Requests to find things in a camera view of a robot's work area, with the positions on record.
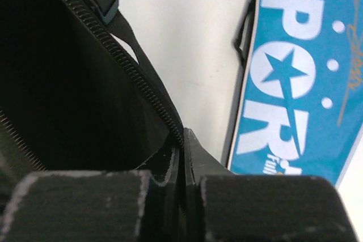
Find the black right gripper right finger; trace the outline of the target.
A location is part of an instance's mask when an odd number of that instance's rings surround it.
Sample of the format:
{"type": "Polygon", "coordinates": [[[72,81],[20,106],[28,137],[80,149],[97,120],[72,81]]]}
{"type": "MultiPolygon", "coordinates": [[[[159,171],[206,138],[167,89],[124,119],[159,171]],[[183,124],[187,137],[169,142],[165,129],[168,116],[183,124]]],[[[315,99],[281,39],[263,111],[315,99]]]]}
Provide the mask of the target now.
{"type": "Polygon", "coordinates": [[[187,241],[357,241],[337,190],[318,176],[235,175],[184,131],[187,241]]]}

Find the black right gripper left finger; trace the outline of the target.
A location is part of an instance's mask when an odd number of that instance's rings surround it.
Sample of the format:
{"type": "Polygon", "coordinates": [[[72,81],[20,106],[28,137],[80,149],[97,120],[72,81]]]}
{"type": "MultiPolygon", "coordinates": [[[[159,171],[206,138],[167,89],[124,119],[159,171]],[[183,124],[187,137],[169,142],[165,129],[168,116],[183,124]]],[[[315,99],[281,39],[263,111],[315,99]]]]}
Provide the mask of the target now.
{"type": "Polygon", "coordinates": [[[52,171],[16,185],[2,241],[177,241],[179,151],[158,151],[138,169],[52,171]]]}

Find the black racket bag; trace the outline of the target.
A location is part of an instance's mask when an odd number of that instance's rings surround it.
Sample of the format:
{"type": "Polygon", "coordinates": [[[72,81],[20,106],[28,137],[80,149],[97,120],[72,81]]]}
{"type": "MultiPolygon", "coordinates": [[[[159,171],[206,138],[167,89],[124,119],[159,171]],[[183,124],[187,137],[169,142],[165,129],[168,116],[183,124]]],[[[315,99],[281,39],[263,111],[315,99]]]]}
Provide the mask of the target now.
{"type": "Polygon", "coordinates": [[[1,0],[1,175],[178,171],[182,123],[119,0],[1,0]]]}

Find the blue racket bag cover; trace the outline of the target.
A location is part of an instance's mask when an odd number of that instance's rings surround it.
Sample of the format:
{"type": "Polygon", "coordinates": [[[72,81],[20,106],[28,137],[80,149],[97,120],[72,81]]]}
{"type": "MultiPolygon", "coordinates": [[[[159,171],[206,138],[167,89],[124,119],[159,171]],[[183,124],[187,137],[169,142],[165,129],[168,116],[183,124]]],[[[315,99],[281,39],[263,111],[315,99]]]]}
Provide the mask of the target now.
{"type": "Polygon", "coordinates": [[[339,185],[362,138],[362,0],[256,0],[227,159],[339,185]]]}

